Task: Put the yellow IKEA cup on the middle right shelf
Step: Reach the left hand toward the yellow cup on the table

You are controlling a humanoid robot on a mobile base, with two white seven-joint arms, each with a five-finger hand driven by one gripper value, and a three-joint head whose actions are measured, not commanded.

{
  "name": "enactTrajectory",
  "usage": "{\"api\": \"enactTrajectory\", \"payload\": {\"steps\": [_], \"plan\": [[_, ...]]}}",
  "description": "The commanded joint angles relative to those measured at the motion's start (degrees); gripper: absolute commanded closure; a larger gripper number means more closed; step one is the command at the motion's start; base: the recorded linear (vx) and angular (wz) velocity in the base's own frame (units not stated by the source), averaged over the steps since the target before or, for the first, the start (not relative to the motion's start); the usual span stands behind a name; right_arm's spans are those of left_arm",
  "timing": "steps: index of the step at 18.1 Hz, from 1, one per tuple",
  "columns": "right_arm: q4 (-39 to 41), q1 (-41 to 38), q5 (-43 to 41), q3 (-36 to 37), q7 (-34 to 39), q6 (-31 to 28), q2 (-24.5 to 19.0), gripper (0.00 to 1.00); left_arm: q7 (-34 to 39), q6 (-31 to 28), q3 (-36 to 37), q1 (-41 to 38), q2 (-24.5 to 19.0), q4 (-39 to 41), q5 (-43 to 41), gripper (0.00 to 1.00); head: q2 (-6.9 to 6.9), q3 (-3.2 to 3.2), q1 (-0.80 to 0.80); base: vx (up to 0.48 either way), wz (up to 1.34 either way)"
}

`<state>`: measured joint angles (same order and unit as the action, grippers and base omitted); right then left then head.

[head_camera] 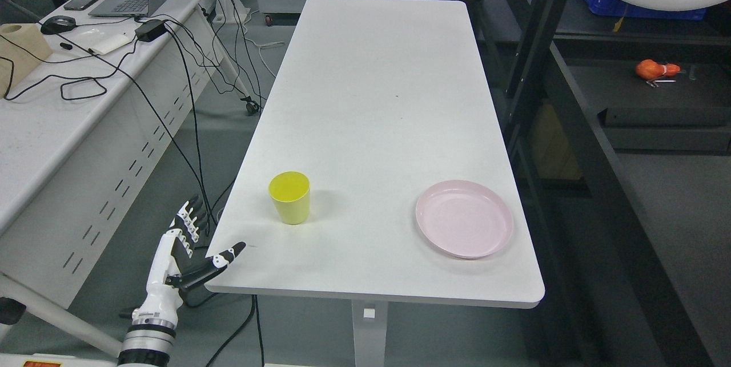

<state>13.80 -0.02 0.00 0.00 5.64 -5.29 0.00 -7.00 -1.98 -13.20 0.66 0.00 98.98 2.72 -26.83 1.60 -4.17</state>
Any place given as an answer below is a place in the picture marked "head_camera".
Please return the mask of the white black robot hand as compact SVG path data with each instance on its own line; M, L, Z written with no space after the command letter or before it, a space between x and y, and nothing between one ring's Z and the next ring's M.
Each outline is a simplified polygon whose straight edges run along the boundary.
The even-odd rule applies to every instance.
M245 249L246 243L240 241L186 270L200 234L207 227L204 218L204 202L198 196L186 200L176 211L157 246L146 282L146 299L131 313L133 325L175 329L177 310L183 305L185 295L223 273Z

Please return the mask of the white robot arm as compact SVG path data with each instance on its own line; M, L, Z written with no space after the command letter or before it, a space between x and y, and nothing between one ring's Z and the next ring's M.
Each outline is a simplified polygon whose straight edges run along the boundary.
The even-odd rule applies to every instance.
M117 366L167 366L175 338L174 328L165 325L132 325L126 331Z

